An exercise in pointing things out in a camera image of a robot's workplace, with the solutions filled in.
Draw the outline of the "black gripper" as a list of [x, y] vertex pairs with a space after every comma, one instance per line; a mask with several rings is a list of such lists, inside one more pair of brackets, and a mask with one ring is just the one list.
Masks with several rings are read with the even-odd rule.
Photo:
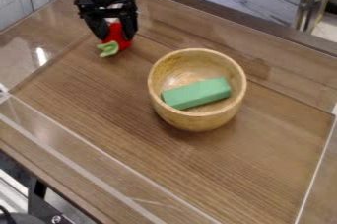
[[120, 18], [125, 40], [132, 40], [139, 30], [139, 8], [136, 0], [115, 0], [97, 4], [92, 0], [75, 0], [79, 16], [100, 40], [109, 35], [109, 25], [105, 18]]

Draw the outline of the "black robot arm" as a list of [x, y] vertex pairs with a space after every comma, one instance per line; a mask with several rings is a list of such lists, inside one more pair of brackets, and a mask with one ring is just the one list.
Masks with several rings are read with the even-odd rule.
[[79, 17], [84, 20], [93, 34], [105, 40], [111, 33], [107, 18], [117, 18], [125, 40], [132, 40], [139, 30], [139, 8], [136, 0], [73, 0]]

